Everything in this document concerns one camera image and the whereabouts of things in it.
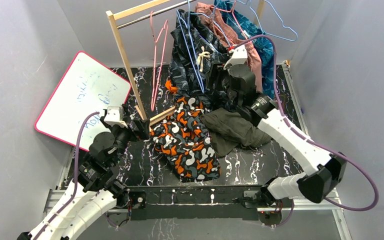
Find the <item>orange camouflage shorts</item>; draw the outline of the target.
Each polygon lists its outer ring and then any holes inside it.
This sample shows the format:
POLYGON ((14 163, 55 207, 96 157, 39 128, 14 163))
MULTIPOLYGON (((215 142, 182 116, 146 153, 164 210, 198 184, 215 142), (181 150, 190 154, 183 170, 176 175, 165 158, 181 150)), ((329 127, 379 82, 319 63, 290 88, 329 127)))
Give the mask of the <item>orange camouflage shorts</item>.
POLYGON ((174 112, 150 131, 154 149, 182 180, 210 181, 221 175, 209 130, 200 119, 205 110, 199 99, 183 96, 174 112))

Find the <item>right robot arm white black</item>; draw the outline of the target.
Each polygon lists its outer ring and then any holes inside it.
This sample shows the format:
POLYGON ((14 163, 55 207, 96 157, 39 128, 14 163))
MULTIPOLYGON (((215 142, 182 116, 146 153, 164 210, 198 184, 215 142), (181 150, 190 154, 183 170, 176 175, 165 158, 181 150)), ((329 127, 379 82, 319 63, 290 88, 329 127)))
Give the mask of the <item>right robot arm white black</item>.
POLYGON ((345 159, 311 144, 310 137, 296 129, 272 98, 257 92, 255 74, 248 65, 226 67, 213 63, 206 78, 215 90, 226 91, 241 119, 268 134, 303 170, 300 174, 270 179, 253 195, 244 194, 246 200, 275 207, 282 199, 304 197, 318 204, 341 182, 345 159))

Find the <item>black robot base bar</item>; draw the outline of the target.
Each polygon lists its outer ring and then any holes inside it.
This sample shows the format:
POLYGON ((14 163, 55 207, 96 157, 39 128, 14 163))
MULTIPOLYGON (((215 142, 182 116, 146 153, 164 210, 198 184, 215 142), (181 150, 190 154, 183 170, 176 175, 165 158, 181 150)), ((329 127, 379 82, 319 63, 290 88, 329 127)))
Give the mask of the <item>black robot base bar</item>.
POLYGON ((227 219, 282 221, 282 205, 267 205, 259 185, 134 186, 132 219, 227 219))

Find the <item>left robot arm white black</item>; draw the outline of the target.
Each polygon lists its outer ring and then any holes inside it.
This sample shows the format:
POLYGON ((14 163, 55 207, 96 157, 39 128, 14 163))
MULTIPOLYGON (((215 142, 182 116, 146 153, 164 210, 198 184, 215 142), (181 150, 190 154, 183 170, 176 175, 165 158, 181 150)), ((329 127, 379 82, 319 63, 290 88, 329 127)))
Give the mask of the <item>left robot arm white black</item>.
POLYGON ((73 180, 45 218, 20 240, 75 240, 110 209, 129 208, 129 187, 113 178, 112 168, 124 155, 129 142, 147 140, 150 120, 101 117, 108 129, 97 134, 81 165, 76 164, 73 180))

